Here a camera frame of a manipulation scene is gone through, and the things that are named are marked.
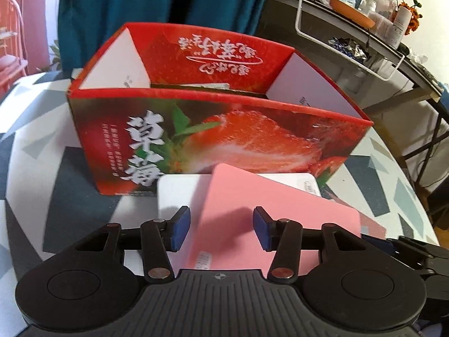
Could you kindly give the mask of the white box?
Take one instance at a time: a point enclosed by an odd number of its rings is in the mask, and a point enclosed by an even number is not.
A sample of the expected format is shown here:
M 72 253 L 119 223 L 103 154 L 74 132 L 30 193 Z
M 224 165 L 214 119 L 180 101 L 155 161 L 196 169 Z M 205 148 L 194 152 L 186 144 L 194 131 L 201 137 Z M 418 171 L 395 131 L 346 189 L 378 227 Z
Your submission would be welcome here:
M 317 181 L 311 174 L 260 174 L 260 177 L 321 197 Z M 188 254 L 196 231 L 212 174 L 166 174 L 157 181 L 158 217 L 170 219 L 181 207 L 191 213 L 189 233 L 180 251 L 173 256 Z

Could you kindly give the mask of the white bottle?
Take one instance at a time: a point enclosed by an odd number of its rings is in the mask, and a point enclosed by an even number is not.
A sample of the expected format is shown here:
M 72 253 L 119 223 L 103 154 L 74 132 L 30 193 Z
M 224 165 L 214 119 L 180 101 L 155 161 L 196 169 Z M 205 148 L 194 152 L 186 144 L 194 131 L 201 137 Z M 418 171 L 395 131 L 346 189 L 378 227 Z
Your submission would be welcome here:
M 408 8 L 404 6 L 399 7 L 393 24 L 389 27 L 386 35 L 386 43 L 392 46 L 392 48 L 397 49 L 399 47 L 411 17 L 412 13 Z

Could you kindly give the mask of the grey side table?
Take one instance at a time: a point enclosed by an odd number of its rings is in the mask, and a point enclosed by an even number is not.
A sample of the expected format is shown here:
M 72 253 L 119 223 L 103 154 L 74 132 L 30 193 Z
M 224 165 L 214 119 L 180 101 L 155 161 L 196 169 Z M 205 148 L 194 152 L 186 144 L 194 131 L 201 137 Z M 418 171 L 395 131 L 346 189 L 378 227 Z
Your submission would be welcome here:
M 256 31 L 258 37 L 295 47 L 325 72 L 374 120 L 394 157 L 414 183 L 433 190 L 448 177 L 448 111 L 442 90 L 405 58 L 384 82 L 337 54 L 297 35 L 298 0 L 266 0 Z M 369 43 L 367 67 L 388 76 L 400 52 L 319 2 L 303 0 L 301 29 L 324 43 L 351 38 L 362 48 Z

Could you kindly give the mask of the red strawberry cardboard box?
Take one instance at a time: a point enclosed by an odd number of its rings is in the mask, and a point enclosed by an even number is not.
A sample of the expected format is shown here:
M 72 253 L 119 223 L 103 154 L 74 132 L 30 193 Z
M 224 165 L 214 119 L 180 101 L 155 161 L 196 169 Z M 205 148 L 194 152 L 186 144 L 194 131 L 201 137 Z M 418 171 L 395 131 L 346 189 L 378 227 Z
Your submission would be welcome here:
M 153 194 L 164 175 L 220 163 L 325 180 L 372 125 L 295 48 L 181 24 L 124 24 L 67 99 L 104 195 Z

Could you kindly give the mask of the pink box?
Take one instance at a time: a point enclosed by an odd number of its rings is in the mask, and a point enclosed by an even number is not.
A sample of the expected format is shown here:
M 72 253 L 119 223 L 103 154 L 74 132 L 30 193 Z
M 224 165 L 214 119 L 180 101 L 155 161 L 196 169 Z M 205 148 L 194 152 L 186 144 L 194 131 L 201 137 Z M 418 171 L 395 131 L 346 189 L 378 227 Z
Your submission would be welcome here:
M 274 255 L 263 250 L 253 229 L 257 206 L 308 229 L 335 223 L 361 234 L 358 211 L 322 198 L 311 174 L 252 174 L 221 163 L 212 172 L 185 268 L 268 272 Z

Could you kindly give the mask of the teal curtain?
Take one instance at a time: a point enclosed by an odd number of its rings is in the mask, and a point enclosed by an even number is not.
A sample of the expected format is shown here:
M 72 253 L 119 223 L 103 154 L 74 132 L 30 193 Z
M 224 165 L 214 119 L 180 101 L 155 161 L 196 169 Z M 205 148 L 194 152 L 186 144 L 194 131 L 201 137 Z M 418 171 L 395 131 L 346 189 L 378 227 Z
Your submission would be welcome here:
M 60 0 L 62 67 L 83 67 L 125 23 L 162 22 L 253 35 L 266 0 Z

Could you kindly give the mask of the orange tray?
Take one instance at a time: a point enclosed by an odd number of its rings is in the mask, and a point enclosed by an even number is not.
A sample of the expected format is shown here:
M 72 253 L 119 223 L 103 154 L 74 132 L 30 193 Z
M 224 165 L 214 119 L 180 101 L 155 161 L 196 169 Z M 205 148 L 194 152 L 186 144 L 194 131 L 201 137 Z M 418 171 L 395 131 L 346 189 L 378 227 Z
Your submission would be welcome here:
M 375 26 L 375 22 L 370 17 L 340 0 L 329 0 L 329 5 L 336 13 L 348 18 L 360 27 L 370 30 Z

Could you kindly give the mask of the orange flower bunch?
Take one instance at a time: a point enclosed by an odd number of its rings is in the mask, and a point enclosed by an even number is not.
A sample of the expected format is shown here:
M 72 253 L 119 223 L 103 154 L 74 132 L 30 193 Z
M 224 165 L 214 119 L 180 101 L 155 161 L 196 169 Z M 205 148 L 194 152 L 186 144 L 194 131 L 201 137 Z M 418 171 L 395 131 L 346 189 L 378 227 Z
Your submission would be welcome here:
M 411 12 L 411 18 L 409 21 L 409 24 L 405 30 L 405 35 L 409 35 L 411 32 L 416 31 L 419 27 L 419 19 L 422 18 L 422 15 L 416 10 L 417 8 L 421 8 L 421 3 L 417 0 L 413 0 L 412 5 L 408 5 L 404 0 L 396 0 L 397 2 L 397 8 L 393 12 L 391 19 L 392 21 L 395 20 L 400 7 L 404 7 L 408 9 Z

